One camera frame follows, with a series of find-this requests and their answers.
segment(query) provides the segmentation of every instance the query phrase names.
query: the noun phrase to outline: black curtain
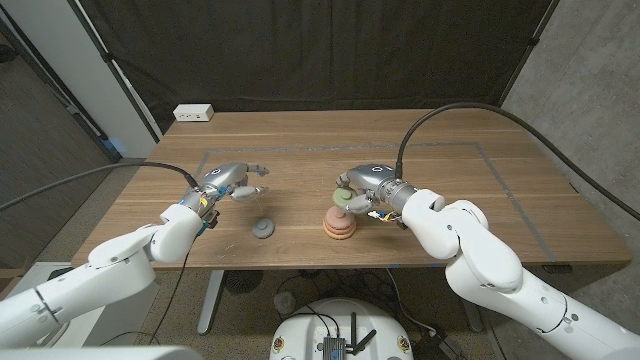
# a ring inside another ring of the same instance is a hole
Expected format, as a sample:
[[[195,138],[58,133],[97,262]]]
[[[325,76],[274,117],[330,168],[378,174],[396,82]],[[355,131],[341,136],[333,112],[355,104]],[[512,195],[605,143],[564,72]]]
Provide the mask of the black curtain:
[[[165,132],[216,111],[497,104],[551,0],[82,1]]]

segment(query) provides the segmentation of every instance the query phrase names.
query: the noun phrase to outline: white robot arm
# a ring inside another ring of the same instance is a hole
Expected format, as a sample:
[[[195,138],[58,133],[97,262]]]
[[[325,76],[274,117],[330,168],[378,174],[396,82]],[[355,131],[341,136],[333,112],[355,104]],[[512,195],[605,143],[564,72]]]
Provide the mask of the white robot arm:
[[[269,172],[243,163],[214,169],[160,215],[164,225],[111,239],[91,251],[87,264],[0,302],[0,349],[31,346],[67,321],[145,289],[155,279],[151,261],[183,259],[195,238],[215,227],[217,200],[229,194],[245,201],[267,191],[247,186],[247,172],[254,171]]]
[[[460,297],[517,320],[574,359],[640,355],[640,336],[524,269],[471,202],[444,206],[442,196],[395,179],[394,170],[380,164],[351,169],[337,184],[366,194],[370,203],[387,203],[429,255],[450,259],[447,281]]]

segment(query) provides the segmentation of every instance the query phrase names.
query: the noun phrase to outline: wooden table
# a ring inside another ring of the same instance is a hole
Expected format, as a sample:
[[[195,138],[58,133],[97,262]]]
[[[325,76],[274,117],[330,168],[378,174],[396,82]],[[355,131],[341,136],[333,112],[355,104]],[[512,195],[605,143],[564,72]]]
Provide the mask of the wooden table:
[[[348,240],[332,240],[322,219],[336,178],[359,164],[392,165],[405,132],[427,110],[217,113],[208,123],[175,123],[149,156],[197,179],[231,161],[257,162],[271,174],[250,175],[270,187],[258,200],[217,205],[219,224],[193,245],[187,267],[206,269],[442,266],[410,230],[358,217]],[[618,264],[631,252],[593,207],[517,125],[481,110],[453,110],[425,123],[404,156],[404,179],[445,196],[467,199],[525,264]],[[142,168],[73,258],[147,223],[178,202],[184,179]],[[252,224],[276,224],[256,239]],[[182,264],[156,265],[175,268]]]

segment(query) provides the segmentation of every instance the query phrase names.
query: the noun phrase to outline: cable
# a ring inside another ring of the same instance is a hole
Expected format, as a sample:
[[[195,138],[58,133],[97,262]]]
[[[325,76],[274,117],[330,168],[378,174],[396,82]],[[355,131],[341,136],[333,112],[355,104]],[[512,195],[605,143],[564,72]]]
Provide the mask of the cable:
[[[411,320],[412,322],[414,322],[417,325],[420,325],[422,327],[424,327],[425,329],[429,330],[429,335],[434,336],[436,335],[438,332],[436,331],[436,329],[434,329],[433,327],[423,324],[420,321],[412,318],[411,316],[409,316],[409,314],[407,314],[407,312],[404,310],[404,306],[402,306],[402,301],[400,300],[400,290],[398,290],[398,285],[396,284],[396,279],[393,278],[393,275],[391,275],[391,271],[389,269],[387,269],[387,273],[389,274],[389,277],[391,278],[391,282],[393,282],[393,287],[396,289],[396,295],[398,296],[398,304],[400,304],[400,310],[402,310],[402,313],[404,314],[404,316]]]
[[[338,322],[336,321],[336,319],[332,318],[332,317],[331,317],[331,316],[329,316],[329,315],[319,314],[317,311],[313,310],[313,309],[311,308],[311,306],[309,306],[308,304],[307,304],[307,305],[305,305],[305,306],[307,307],[307,309],[311,310],[311,312],[312,312],[312,313],[314,313],[314,314],[318,315],[318,317],[320,317],[320,316],[322,315],[322,316],[326,316],[326,317],[328,317],[329,319],[331,319],[331,320],[333,321],[333,323],[334,323],[334,324],[336,324],[336,336],[337,336],[338,338],[340,338],[340,326],[338,326]]]
[[[296,279],[296,278],[304,278],[304,279],[307,279],[307,280],[311,280],[311,282],[313,283],[314,287],[316,288],[316,291],[318,292],[318,296],[320,296],[320,288],[318,287],[318,284],[316,284],[315,281],[313,281],[313,279],[305,278],[303,275],[300,275],[300,274],[291,276],[291,277],[287,278],[286,280],[284,280],[283,282],[281,282],[280,285],[278,286],[278,289],[276,289],[276,294],[280,293],[280,289],[282,289],[282,286],[284,286],[284,284],[286,284],[289,281],[291,281],[293,279]]]
[[[116,168],[121,168],[121,167],[131,167],[131,166],[150,166],[150,167],[159,167],[159,168],[164,168],[164,169],[169,169],[169,170],[173,170],[173,171],[177,171],[180,174],[182,174],[184,176],[185,179],[187,179],[187,182],[189,183],[189,186],[191,186],[192,188],[197,188],[198,187],[198,182],[195,181],[195,179],[191,176],[191,174],[189,174],[188,172],[186,172],[185,170],[177,167],[177,166],[173,166],[173,165],[169,165],[169,164],[163,164],[163,163],[158,163],[158,162],[139,162],[139,163],[119,163],[119,164],[111,164],[111,165],[106,165],[106,166],[101,166],[99,168],[95,168],[93,170],[89,170],[89,171],[85,171],[83,173],[80,174],[76,174],[73,176],[69,176],[66,179],[62,179],[62,180],[58,180],[54,183],[51,183],[49,185],[43,186],[39,189],[33,190],[30,193],[27,193],[25,195],[22,195],[18,198],[15,198],[7,203],[4,203],[2,205],[0,205],[0,211],[4,211],[16,204],[19,204],[31,197],[34,197],[40,193],[43,193],[47,190],[51,190],[55,187],[58,187],[60,185],[66,184],[68,182],[74,181],[74,180],[78,180],[81,179],[83,177],[89,176],[89,175],[93,175],[97,172],[100,171],[104,171],[104,170],[109,170],[109,169],[116,169]]]
[[[607,189],[603,188],[600,184],[598,184],[595,180],[593,180],[589,175],[587,175],[578,166],[576,166],[576,164],[574,164],[571,160],[569,160],[569,158],[567,158],[560,150],[558,150],[558,148],[555,147],[555,145],[553,145],[549,140],[547,140],[547,138],[545,138],[544,135],[540,134],[538,130],[534,129],[531,125],[527,124],[524,120],[520,119],[516,115],[506,110],[503,110],[496,106],[482,104],[482,103],[474,103],[474,102],[453,103],[453,104],[445,105],[435,110],[432,110],[426,115],[424,115],[423,117],[421,117],[420,119],[418,119],[418,121],[416,121],[415,124],[411,126],[409,131],[407,131],[407,134],[404,136],[404,139],[402,139],[402,143],[400,143],[400,149],[398,149],[398,158],[396,160],[396,179],[402,179],[402,156],[404,154],[404,149],[407,146],[407,143],[409,142],[409,138],[411,138],[411,135],[413,135],[413,133],[418,129],[418,127],[420,127],[420,125],[422,125],[425,121],[429,120],[430,118],[442,112],[445,112],[447,110],[469,109],[469,108],[488,110],[496,114],[502,115],[508,118],[509,120],[515,122],[516,124],[520,125],[522,128],[527,130],[531,135],[535,136],[536,139],[540,140],[540,142],[542,142],[547,148],[549,148],[549,150],[551,150],[551,152],[554,153],[554,155],[556,155],[560,160],[562,160],[562,162],[565,163],[565,165],[567,165],[572,171],[578,174],[578,176],[580,176],[584,181],[586,181],[589,185],[593,186],[593,188],[598,190],[598,192],[604,195],[607,199],[611,200],[614,204],[618,205],[622,210],[627,212],[629,215],[633,216],[636,220],[640,221],[640,213],[632,209],[629,205],[624,203],[622,200],[618,199],[615,195],[611,194]]]
[[[331,331],[329,330],[329,325],[327,325],[327,323],[326,323],[326,322],[324,321],[324,319],[320,316],[320,314],[315,313],[315,312],[313,312],[313,313],[295,313],[295,314],[293,314],[293,315],[289,316],[289,318],[292,318],[292,317],[294,317],[294,316],[300,316],[300,315],[312,315],[312,316],[317,316],[317,317],[318,317],[318,319],[320,319],[320,321],[322,321],[322,323],[324,324],[324,326],[327,328],[327,336],[328,336],[328,337],[331,337]]]
[[[489,322],[489,327],[491,328],[491,333],[493,334],[493,338],[496,339],[496,344],[498,344],[498,349],[500,350],[500,353],[502,354],[502,358],[506,359],[507,356],[504,354],[504,350],[502,350],[502,345],[500,345],[500,340],[498,340],[498,335],[496,334],[496,330],[493,327],[493,323],[491,322],[491,315],[487,315],[485,318],[487,319],[487,322]]]
[[[339,282],[339,284],[342,284],[342,285],[344,285],[347,289],[349,289],[349,290],[351,290],[351,291],[354,291],[354,290],[352,289],[352,287],[351,287],[349,284],[347,284],[347,282],[342,278],[342,276],[340,275],[340,273],[338,273],[338,271],[337,271],[337,270],[334,270],[334,273],[335,273],[335,274],[336,274],[336,276],[338,277],[338,282]],[[348,277],[354,277],[354,276],[358,276],[358,277],[360,277],[361,279],[363,279],[363,278],[362,278],[361,276],[359,276],[358,274],[356,274],[356,275],[349,275]],[[353,296],[353,297],[360,297],[360,298],[362,298],[362,297],[366,297],[366,298],[368,298],[368,300],[369,300],[369,301],[371,301],[372,299],[373,299],[373,300],[377,300],[377,301],[379,301],[381,304],[386,305],[386,306],[391,310],[391,312],[393,312],[393,314],[394,314],[394,318],[395,318],[396,320],[398,319],[398,314],[397,314],[396,310],[393,308],[393,306],[391,306],[391,305],[389,304],[389,302],[390,302],[390,301],[389,301],[389,299],[388,299],[388,298],[385,300],[385,299],[380,298],[379,296],[375,295],[375,293],[374,293],[373,291],[371,291],[371,289],[368,289],[368,285],[366,284],[366,282],[365,282],[365,288],[367,288],[367,290],[369,290],[370,295],[367,295],[367,294],[363,294],[363,293],[361,293],[361,292],[358,292],[358,293],[357,293],[357,296]]]
[[[151,342],[153,342],[153,340],[155,340],[155,341],[157,341],[157,342],[158,342],[158,345],[162,345],[162,344],[160,344],[160,340],[158,340],[158,338],[157,338],[155,335],[152,335],[152,334],[146,333],[146,332],[144,332],[144,331],[127,331],[127,332],[123,332],[123,333],[122,333],[122,334],[120,334],[120,335],[116,335],[116,336],[112,337],[111,339],[109,339],[109,340],[107,340],[107,341],[103,342],[103,343],[102,343],[102,344],[100,344],[99,346],[106,345],[106,344],[110,343],[111,341],[113,341],[113,340],[115,340],[115,339],[119,338],[120,336],[124,336],[124,335],[127,335],[127,334],[142,334],[142,335],[151,336]]]
[[[158,323],[158,326],[156,326],[156,329],[153,331],[153,335],[152,335],[153,338],[156,337],[156,335],[158,334],[158,331],[160,330],[160,326],[162,326],[162,322],[164,321],[164,318],[167,317],[167,313],[169,312],[169,308],[171,307],[171,303],[173,302],[173,298],[176,296],[176,291],[178,290],[178,286],[180,285],[180,280],[182,280],[182,275],[184,274],[184,269],[187,266],[187,259],[188,258],[189,258],[189,253],[187,253],[187,256],[184,257],[184,262],[182,263],[182,269],[180,270],[180,275],[178,276],[178,280],[176,281],[176,285],[173,288],[173,293],[171,294],[171,297],[169,298],[169,303],[167,304],[167,308],[164,310],[164,314],[162,314],[162,317],[160,318],[160,322]]]

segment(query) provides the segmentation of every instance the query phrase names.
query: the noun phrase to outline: white outlet box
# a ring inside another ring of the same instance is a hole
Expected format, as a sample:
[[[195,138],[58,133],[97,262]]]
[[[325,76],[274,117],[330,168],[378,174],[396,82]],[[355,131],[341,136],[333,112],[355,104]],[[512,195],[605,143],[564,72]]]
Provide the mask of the white outlet box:
[[[209,121],[213,116],[211,104],[180,104],[173,110],[177,121]]]

